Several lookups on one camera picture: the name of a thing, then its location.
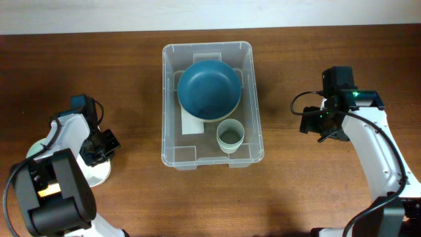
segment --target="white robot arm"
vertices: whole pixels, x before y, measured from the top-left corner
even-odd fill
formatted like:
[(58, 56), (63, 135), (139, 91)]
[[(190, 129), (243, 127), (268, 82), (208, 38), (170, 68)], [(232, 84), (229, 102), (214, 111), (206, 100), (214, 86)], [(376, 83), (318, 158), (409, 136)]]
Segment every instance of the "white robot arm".
[(306, 93), (317, 93), (325, 97), (321, 108), (306, 107), (304, 113), (297, 113), (292, 103), (291, 111), (303, 116), (300, 132), (319, 133), (322, 136), (319, 142), (326, 138), (352, 142), (373, 204), (347, 228), (317, 228), (312, 230), (313, 236), (420, 236), (421, 184), (391, 135), (379, 95), (375, 91), (358, 90), (350, 67), (333, 67), (324, 71), (322, 77), (323, 91), (305, 92), (293, 100)]
[[(80, 154), (86, 165), (95, 166), (120, 147), (110, 130), (100, 131), (103, 116), (97, 120), (95, 103), (86, 95), (73, 97), (72, 109), (57, 114), (51, 122), (48, 145), (16, 171), (13, 186), (33, 236), (128, 236), (96, 212), (95, 198), (76, 162)], [(16, 236), (10, 223), (8, 227)]]
[[(361, 107), (358, 111), (349, 112), (377, 124), (397, 148), (387, 123), (385, 111), (381, 111), (376, 107)], [(362, 169), (364, 170), (370, 187), (372, 201), (375, 201), (379, 197), (387, 196), (388, 193), (396, 192), (399, 188), (399, 180), (401, 179), (402, 174), (399, 170), (396, 157), (384, 138), (365, 122), (349, 116), (346, 116), (343, 119), (342, 128), (357, 151)], [(421, 184), (417, 181), (403, 157), (402, 161), (408, 179), (407, 185), (399, 197), (421, 198)], [(344, 228), (324, 228), (320, 230), (318, 234), (319, 237), (340, 237), (342, 236), (343, 231)], [(352, 233), (353, 231), (351, 229), (347, 236), (353, 236)]]

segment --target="blue ceramic bowl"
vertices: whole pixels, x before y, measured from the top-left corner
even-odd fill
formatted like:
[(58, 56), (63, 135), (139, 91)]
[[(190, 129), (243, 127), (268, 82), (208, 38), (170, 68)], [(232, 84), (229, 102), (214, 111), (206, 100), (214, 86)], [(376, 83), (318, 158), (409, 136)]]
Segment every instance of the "blue ceramic bowl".
[(208, 60), (191, 65), (178, 82), (178, 101), (204, 122), (226, 118), (241, 99), (237, 73), (225, 63)]

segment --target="wooden table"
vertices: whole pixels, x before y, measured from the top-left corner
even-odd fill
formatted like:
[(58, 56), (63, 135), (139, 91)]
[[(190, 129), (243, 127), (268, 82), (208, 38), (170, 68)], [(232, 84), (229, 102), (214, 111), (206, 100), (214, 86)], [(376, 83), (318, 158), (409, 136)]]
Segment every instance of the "wooden table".
[[(245, 40), (253, 46), (265, 156), (180, 172), (161, 161), (162, 48)], [(298, 132), (294, 95), (321, 90), (321, 73), (350, 65), (355, 83), (377, 90), (394, 138), (421, 178), (421, 25), (271, 28), (3, 36), (0, 188), (13, 163), (44, 138), (47, 119), (86, 93), (105, 107), (103, 128), (122, 147), (111, 176), (93, 188), (97, 209), (131, 236), (296, 236), (343, 227), (370, 205), (351, 143)], [(297, 102), (319, 105), (309, 95)], [(9, 211), (27, 235), (14, 192)], [(0, 235), (7, 235), (3, 216)]]

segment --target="white wall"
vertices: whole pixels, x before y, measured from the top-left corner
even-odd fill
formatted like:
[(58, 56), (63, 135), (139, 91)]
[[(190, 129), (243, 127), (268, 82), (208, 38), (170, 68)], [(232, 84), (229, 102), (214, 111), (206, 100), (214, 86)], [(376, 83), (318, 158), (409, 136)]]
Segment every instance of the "white wall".
[(418, 22), (420, 0), (0, 0), (1, 34)]

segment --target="clear plastic bin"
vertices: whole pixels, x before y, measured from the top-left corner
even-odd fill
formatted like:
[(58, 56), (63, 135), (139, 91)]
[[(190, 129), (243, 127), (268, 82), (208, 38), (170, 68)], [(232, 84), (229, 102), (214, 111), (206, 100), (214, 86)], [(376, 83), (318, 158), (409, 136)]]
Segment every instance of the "clear plastic bin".
[[(226, 154), (216, 141), (219, 122), (205, 122), (202, 134), (182, 134), (181, 107), (177, 85), (184, 70), (202, 60), (218, 60), (237, 72), (242, 85), (241, 101), (227, 118), (240, 121), (245, 128), (244, 142)], [(193, 170), (198, 165), (229, 164), (230, 168), (248, 167), (264, 156), (262, 129), (253, 54), (245, 41), (224, 43), (171, 44), (162, 50), (162, 161), (178, 170)]]

